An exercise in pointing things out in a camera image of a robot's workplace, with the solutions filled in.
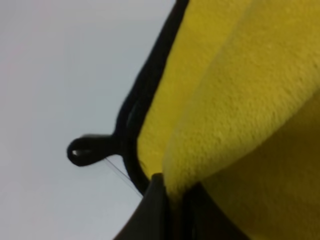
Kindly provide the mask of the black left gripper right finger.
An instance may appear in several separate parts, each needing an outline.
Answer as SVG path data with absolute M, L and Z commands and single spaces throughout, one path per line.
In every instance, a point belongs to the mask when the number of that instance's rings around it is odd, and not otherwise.
M 202 184 L 183 197 L 183 238 L 185 240 L 245 240 L 243 233 L 219 209 Z

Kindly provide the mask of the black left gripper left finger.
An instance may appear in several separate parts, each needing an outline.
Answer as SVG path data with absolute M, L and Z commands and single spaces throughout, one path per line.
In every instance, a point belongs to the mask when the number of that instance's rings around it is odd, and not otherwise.
M 154 174 L 143 198 L 115 240 L 171 240 L 172 221 L 163 175 Z

